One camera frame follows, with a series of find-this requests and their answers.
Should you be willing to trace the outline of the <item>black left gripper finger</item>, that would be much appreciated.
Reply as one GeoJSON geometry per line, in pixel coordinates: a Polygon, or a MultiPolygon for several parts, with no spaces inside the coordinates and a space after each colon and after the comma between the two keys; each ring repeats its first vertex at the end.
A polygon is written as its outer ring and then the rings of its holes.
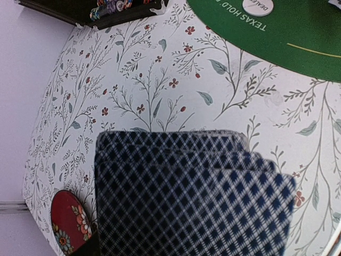
{"type": "Polygon", "coordinates": [[[91,237],[87,241],[80,241],[80,235],[75,231],[71,232],[71,245],[74,246],[74,251],[71,256],[77,255],[100,255],[99,234],[97,227],[92,229],[91,237]]]}

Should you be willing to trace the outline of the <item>blue grey cloth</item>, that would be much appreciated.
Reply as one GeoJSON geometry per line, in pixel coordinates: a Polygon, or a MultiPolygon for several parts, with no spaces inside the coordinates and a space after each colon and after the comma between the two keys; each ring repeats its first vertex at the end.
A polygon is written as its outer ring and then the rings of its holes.
{"type": "Polygon", "coordinates": [[[283,255],[295,179],[230,131],[99,134],[102,255],[283,255]]]}

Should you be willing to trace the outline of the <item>white dealer button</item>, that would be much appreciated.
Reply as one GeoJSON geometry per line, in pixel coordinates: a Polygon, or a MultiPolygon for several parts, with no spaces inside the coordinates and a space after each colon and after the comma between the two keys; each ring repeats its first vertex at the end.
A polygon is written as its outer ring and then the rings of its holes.
{"type": "Polygon", "coordinates": [[[272,0],[243,0],[242,7],[252,16],[264,17],[273,11],[274,2],[272,0]]]}

